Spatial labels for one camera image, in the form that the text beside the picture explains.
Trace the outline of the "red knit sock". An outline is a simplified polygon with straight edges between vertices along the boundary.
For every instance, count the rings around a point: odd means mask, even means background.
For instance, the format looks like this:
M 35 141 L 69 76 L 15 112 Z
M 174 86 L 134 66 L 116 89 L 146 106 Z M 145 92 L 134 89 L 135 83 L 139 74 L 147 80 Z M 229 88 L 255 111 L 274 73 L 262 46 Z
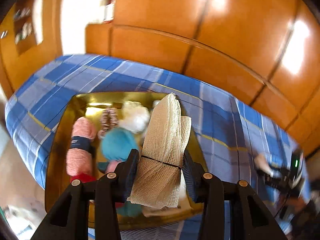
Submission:
M 92 176 L 92 175 L 89 175 L 89 174 L 86 174 L 86 173 L 81 173 L 81 174 L 78 174 L 76 176 L 71 176 L 70 177 L 70 182 L 72 182 L 74 180 L 79 180 L 82 183 L 89 183 L 89 182 L 92 182 L 92 181 L 96 181 L 96 178 L 95 178 L 95 176 Z

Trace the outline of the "pink towel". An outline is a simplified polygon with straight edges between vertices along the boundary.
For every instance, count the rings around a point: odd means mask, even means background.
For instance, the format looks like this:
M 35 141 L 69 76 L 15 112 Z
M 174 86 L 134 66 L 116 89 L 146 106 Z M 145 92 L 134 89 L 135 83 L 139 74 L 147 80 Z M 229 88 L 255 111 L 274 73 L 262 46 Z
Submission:
M 96 136 L 97 131 L 91 120 L 84 116 L 76 120 L 66 154 L 66 172 L 69 176 L 74 177 L 82 173 L 92 175 L 93 157 L 89 150 Z

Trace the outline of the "teal plush toy pink skirt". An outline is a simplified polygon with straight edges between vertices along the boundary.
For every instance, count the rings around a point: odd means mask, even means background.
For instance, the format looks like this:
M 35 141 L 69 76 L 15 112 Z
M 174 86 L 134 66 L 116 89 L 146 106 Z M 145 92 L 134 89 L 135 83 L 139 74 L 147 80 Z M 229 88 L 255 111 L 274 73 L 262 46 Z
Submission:
M 100 142 L 100 150 L 107 162 L 98 162 L 97 169 L 103 173 L 113 172 L 116 166 L 125 162 L 132 149 L 138 150 L 133 134 L 123 128 L 113 128 L 105 134 Z M 117 204 L 117 213 L 125 217 L 137 217 L 142 213 L 139 204 L 132 204 L 129 201 Z

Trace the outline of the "brown striped scrunchie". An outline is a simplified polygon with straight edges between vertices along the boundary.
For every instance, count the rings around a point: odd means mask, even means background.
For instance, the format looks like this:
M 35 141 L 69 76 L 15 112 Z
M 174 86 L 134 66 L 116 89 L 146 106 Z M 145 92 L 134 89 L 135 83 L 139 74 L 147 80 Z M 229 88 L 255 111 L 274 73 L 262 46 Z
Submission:
M 100 117 L 100 130 L 98 132 L 98 138 L 101 140 L 107 132 L 111 129 L 117 127 L 119 124 L 119 119 L 117 116 L 116 108 L 106 108 L 102 111 Z

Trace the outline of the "cream cloth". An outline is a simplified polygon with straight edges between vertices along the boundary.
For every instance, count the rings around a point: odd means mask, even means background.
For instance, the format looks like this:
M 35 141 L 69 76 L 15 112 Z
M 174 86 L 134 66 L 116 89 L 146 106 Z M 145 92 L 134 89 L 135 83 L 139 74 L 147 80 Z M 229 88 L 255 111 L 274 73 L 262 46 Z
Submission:
M 153 109 L 128 200 L 155 209 L 178 207 L 184 151 L 191 117 L 182 115 L 174 93 Z

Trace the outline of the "white knit gloves pair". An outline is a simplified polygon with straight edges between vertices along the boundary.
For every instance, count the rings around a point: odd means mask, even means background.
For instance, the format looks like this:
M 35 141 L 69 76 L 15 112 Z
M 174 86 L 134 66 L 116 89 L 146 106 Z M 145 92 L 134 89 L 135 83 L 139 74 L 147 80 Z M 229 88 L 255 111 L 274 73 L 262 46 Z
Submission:
M 160 103 L 160 100 L 155 100 L 152 103 L 152 107 L 155 108 Z

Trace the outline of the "blue plaid bedsheet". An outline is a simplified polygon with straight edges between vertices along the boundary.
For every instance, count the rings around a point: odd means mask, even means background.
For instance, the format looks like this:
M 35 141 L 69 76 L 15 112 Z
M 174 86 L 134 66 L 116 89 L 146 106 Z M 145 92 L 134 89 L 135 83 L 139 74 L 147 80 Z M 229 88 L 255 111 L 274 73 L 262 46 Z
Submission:
M 222 181 L 247 181 L 285 236 L 290 233 L 293 239 L 308 238 L 308 226 L 312 225 L 309 215 L 314 207 L 304 161 L 305 183 L 300 195 L 281 194 L 257 174 L 259 154 L 269 164 L 290 166 L 291 154 L 298 146 L 284 130 L 224 90 L 114 57 L 60 57 L 33 74 L 8 101 L 7 129 L 34 178 L 45 189 L 54 137 L 69 101 L 75 95 L 101 92 L 176 94 L 182 115 L 191 117 L 185 151 L 193 161 Z M 145 217 L 175 209 L 140 206 Z M 202 213 L 152 228 L 120 230 L 120 239 L 199 239 Z

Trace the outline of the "gold tray box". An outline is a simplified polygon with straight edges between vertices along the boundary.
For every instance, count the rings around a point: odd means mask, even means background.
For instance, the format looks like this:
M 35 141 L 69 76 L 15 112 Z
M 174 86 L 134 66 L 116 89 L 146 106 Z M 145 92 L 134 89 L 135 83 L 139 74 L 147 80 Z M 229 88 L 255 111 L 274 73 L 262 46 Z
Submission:
M 114 123 L 108 118 L 106 110 L 112 108 L 119 120 L 125 120 L 125 126 L 136 127 L 138 131 L 130 132 L 131 138 L 139 150 L 142 149 L 144 131 L 148 122 L 144 118 L 131 118 L 129 114 L 133 108 L 143 106 L 148 112 L 152 112 L 155 102 L 162 100 L 166 94 L 155 92 L 101 92 L 75 95 L 69 101 L 54 137 L 52 149 L 48 160 L 48 170 L 45 189 L 45 208 L 50 211 L 60 195 L 65 191 L 71 182 L 66 171 L 66 156 L 71 145 L 73 125 L 80 117 L 86 117 L 95 126 L 96 131 L 104 129 L 105 126 L 112 128 Z M 102 143 L 97 135 L 90 144 L 88 165 L 82 164 L 77 171 L 90 173 L 99 179 L 105 173 L 104 163 L 113 160 L 124 161 L 129 155 L 129 150 L 122 147 L 127 139 L 121 136 L 115 139 L 110 148 Z M 173 222 L 178 222 L 198 215 L 203 211 L 203 204 L 194 203 L 186 189 L 182 189 L 179 205 L 173 211 L 160 212 L 157 215 L 145 217 L 144 215 L 127 215 L 118 212 L 118 223 L 121 231 L 152 228 Z

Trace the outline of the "wooden headboard cabinet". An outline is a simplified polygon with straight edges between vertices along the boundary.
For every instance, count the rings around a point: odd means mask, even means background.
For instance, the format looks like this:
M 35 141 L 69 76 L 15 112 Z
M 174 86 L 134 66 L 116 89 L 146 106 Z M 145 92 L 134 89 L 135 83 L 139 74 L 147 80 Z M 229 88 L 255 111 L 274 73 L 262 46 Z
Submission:
M 319 18 L 303 0 L 116 0 L 86 52 L 220 87 L 319 147 Z

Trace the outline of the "white containers on cabinet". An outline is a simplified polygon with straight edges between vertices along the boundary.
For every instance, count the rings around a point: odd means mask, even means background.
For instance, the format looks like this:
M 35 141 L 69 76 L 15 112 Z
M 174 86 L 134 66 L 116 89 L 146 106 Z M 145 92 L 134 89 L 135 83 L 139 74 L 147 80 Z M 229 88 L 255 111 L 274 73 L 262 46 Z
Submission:
M 104 22 L 112 22 L 114 18 L 114 8 L 116 0 L 103 0 L 102 5 L 104 9 Z

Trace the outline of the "wooden wall shelf niche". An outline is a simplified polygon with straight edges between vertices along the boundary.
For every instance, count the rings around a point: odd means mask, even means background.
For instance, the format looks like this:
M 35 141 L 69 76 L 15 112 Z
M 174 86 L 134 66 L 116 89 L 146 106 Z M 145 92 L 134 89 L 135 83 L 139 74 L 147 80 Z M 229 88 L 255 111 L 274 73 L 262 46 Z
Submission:
M 43 0 L 17 0 L 14 5 L 14 33 L 18 55 L 43 41 Z

